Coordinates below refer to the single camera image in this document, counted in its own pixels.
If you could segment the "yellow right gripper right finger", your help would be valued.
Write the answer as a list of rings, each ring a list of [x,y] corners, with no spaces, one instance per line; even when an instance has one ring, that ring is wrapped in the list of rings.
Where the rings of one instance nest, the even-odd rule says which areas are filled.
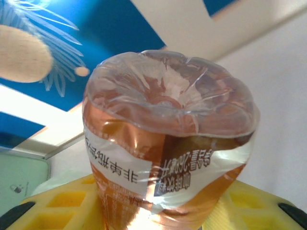
[[[240,181],[234,181],[203,223],[205,230],[298,230],[279,206],[291,202]]]

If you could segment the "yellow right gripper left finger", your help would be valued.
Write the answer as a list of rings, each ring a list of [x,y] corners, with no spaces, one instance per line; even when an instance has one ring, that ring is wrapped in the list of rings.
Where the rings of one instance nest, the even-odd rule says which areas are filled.
[[[24,230],[104,230],[100,199],[93,175],[31,196]]]

